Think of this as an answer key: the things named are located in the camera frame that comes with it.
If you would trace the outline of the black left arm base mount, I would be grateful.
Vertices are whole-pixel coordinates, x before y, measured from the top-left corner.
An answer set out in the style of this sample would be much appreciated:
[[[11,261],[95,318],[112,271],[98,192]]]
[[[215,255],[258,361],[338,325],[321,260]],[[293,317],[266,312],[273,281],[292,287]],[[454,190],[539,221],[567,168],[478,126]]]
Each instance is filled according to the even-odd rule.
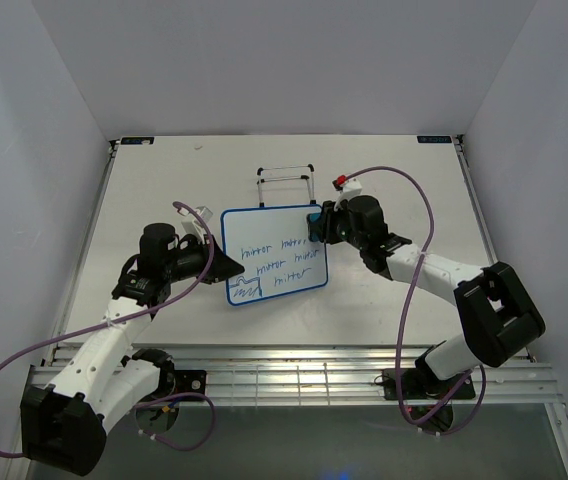
[[[178,393],[206,392],[208,373],[206,370],[175,370],[167,375],[166,393],[168,395]]]

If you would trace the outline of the blue black whiteboard eraser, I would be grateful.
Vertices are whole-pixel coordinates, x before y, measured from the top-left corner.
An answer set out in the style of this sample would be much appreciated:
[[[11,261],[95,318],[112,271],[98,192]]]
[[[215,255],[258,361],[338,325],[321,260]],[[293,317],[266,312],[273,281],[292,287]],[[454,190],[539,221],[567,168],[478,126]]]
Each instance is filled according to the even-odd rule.
[[[321,212],[310,213],[306,217],[308,237],[311,242],[324,243],[323,215]]]

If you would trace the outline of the right black corner label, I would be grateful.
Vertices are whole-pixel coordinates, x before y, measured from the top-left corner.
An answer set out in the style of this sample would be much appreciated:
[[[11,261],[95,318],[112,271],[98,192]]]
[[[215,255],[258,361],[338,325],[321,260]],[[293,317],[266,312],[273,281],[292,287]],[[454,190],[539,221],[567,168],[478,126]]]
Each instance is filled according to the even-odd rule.
[[[452,138],[448,135],[418,135],[417,142],[420,144],[451,144]]]

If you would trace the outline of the aluminium extrusion frame rail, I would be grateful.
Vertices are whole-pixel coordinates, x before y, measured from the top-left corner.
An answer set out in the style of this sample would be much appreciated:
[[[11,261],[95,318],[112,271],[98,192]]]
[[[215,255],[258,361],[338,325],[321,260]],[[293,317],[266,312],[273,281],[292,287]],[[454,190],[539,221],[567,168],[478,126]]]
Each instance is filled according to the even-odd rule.
[[[378,406],[386,404],[382,373],[392,348],[174,346],[174,365],[206,373],[205,393],[221,407]],[[552,367],[523,354],[469,380],[483,402],[561,404]]]

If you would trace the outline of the black corner label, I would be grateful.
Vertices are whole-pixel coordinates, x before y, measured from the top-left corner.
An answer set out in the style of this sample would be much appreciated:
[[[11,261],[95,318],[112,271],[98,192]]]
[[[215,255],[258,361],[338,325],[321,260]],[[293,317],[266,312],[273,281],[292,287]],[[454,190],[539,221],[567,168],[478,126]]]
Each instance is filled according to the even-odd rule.
[[[152,145],[155,141],[154,137],[123,137],[120,144],[124,145]]]
[[[420,144],[451,144],[452,138],[448,135],[418,135],[417,142]]]

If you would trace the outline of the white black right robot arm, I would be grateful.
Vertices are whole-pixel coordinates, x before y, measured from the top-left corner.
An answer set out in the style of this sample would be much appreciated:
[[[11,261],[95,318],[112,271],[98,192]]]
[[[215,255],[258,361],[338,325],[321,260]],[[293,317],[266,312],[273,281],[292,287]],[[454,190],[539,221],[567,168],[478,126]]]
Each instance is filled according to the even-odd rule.
[[[403,399],[442,398],[463,373],[501,366],[546,331],[512,266],[496,262],[482,267],[425,253],[389,231],[372,196],[327,201],[320,212],[308,215],[307,225],[310,240],[347,243],[372,273],[428,292],[457,309],[460,335],[429,347],[412,368],[389,376],[389,385],[401,387]]]

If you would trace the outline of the blue framed whiteboard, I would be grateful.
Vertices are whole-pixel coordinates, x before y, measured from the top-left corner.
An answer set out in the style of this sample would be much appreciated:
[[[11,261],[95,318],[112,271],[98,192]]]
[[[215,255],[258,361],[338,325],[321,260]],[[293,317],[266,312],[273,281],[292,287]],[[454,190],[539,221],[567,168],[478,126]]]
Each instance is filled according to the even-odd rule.
[[[309,239],[317,204],[228,209],[220,216],[224,253],[244,267],[226,281],[226,298],[243,306],[327,285],[325,245]]]

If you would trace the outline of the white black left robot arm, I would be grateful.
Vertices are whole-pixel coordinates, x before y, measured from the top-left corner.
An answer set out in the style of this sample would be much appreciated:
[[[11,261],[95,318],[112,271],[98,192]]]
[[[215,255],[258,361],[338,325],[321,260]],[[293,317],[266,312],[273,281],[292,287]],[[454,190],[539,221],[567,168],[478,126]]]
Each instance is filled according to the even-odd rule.
[[[178,237],[172,225],[146,226],[139,251],[124,264],[100,330],[45,387],[29,387],[21,400],[23,454],[76,475],[90,473],[107,435],[139,401],[165,399],[176,390],[175,367],[159,349],[130,351],[151,324],[154,307],[174,283],[205,284],[243,273],[206,234]]]

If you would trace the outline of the left black corner label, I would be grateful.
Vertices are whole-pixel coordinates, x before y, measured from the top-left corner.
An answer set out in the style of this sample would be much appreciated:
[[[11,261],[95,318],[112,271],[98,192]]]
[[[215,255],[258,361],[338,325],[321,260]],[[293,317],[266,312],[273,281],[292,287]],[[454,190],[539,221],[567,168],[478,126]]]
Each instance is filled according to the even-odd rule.
[[[155,141],[154,137],[123,137],[120,144],[124,145],[152,145]]]

